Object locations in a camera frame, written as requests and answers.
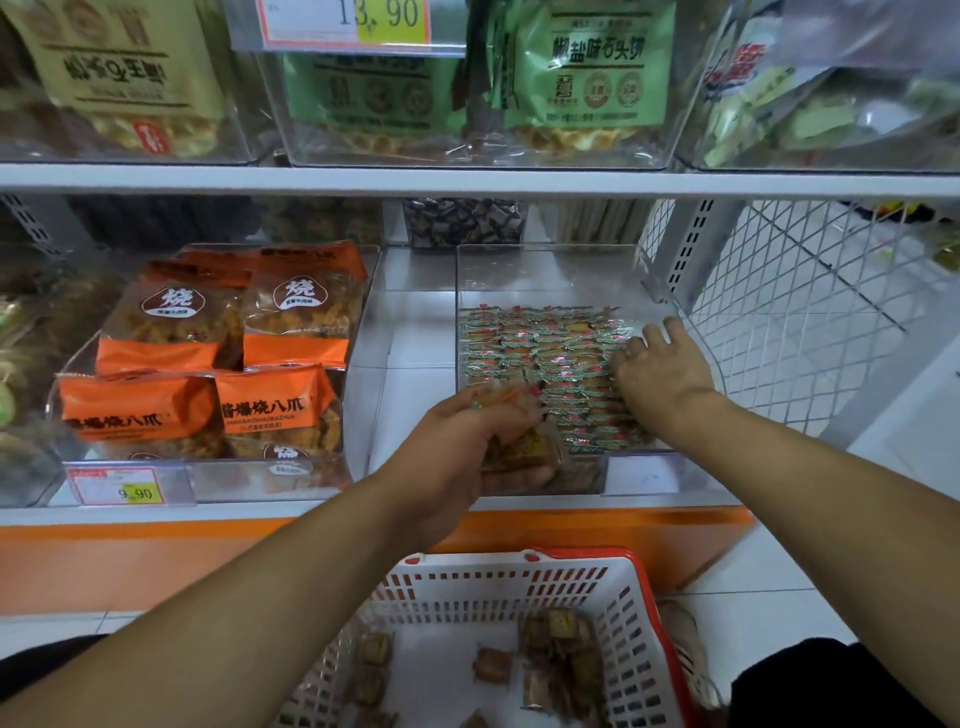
sneaker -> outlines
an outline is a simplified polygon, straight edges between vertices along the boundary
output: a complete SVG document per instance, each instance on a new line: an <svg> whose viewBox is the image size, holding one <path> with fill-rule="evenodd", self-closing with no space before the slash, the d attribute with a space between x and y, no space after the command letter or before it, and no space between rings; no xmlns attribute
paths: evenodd
<svg viewBox="0 0 960 728"><path fill-rule="evenodd" d="M719 710L723 707L723 700L716 684L710 679L707 651L700 640L697 620L680 602L673 599L658 602L657 609L660 621L677 649L690 695L701 708Z"/></svg>

shopping basket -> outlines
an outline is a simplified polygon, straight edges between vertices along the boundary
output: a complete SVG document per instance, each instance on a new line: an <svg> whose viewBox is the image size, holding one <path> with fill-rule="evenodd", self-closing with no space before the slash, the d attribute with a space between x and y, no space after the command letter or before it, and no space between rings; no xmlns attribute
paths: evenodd
<svg viewBox="0 0 960 728"><path fill-rule="evenodd" d="M509 688L475 682L472 672L478 645L516 652L518 623L548 607L591 617L610 726L696 724L643 566L625 549L593 548L405 559L327 647L274 726L352 727L356 708L346 692L363 627L394 635L383 709L399 713L397 728L456 728L477 709L491 728L561 725L520 709L522 669Z"/></svg>

red basket rim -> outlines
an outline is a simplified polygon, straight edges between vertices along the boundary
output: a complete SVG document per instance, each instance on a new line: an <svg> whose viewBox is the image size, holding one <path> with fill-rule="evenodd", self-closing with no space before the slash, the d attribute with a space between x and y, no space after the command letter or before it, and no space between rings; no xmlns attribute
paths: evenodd
<svg viewBox="0 0 960 728"><path fill-rule="evenodd" d="M673 646L670 636L667 634L663 623L660 621L660 612L657 610L657 601L654 599L653 589L650 587L650 579L647 577L647 570L643 567L636 555L628 548L620 547L597 547L597 548L538 548L533 547L530 550L549 556L551 559L610 559L621 558L629 559L634 565L636 571L636 580L639 582L640 591L643 594L643 604L647 610L647 617L650 619L650 625L654 628L654 634L660 641L660 647L663 649L663 655L666 657L667 669L670 672L670 682L673 683L673 691L677 695L677 703L680 705L680 712L684 718L684 725L687 728L698 728L700 720L697 712L693 708L693 698L690 696L690 689L686 684L684 670L680 667L680 658L677 657L677 649Z"/></svg>

blank price tag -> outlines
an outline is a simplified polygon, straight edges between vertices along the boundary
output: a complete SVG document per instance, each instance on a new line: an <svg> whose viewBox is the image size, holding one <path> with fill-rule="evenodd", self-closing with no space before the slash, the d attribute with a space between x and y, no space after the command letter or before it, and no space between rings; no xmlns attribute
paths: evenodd
<svg viewBox="0 0 960 728"><path fill-rule="evenodd" d="M256 0L264 45L331 50L429 45L427 0Z"/></svg>
<svg viewBox="0 0 960 728"><path fill-rule="evenodd" d="M71 468L67 476L83 505L160 505L164 502L153 468Z"/></svg>

orange panel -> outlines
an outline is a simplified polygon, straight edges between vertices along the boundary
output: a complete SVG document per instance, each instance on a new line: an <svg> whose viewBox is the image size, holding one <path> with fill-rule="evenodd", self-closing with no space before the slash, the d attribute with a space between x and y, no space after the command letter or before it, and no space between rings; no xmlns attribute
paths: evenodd
<svg viewBox="0 0 960 728"><path fill-rule="evenodd" d="M149 609L288 521L0 528L0 615ZM619 546L658 592L675 589L753 525L742 507L470 513L438 551Z"/></svg>

